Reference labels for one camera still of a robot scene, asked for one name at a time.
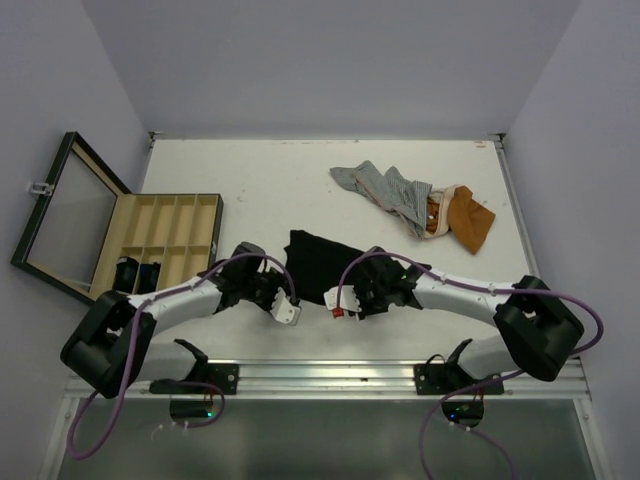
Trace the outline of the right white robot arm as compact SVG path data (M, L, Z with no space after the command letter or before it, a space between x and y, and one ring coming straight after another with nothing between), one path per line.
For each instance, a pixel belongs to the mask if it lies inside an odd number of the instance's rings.
M577 317L530 275L513 284L491 284L448 277L426 266L404 268L396 261L374 260L347 287L360 319L395 305L446 311L495 328L492 337L462 341L446 359L447 384L461 393L516 370L551 382L584 334Z

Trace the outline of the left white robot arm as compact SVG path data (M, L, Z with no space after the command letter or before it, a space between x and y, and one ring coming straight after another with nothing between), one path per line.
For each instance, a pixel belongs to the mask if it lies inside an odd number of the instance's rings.
M62 347L60 359L106 399L133 383L189 393L211 387L215 378L208 356L193 343L155 337L188 321L250 302L285 326L301 310L293 278L260 247L243 242L233 255L185 282L147 294L101 294Z

